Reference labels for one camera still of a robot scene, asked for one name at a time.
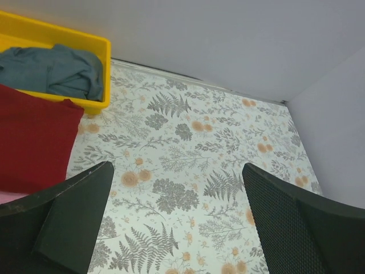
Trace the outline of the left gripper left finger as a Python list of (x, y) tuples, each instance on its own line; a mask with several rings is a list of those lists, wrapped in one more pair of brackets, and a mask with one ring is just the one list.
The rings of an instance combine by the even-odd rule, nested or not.
[(87, 273), (113, 175), (101, 162), (1, 204), (1, 273)]

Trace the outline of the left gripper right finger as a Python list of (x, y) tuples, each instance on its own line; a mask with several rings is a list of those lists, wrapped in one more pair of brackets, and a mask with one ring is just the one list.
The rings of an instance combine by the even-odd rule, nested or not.
[(245, 191), (270, 273), (364, 273), (364, 209), (246, 163)]

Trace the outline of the red t shirt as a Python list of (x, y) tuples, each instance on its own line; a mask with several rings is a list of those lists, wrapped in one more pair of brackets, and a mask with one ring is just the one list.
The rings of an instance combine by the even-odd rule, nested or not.
[(1, 86), (1, 191), (32, 194), (61, 183), (83, 108)]

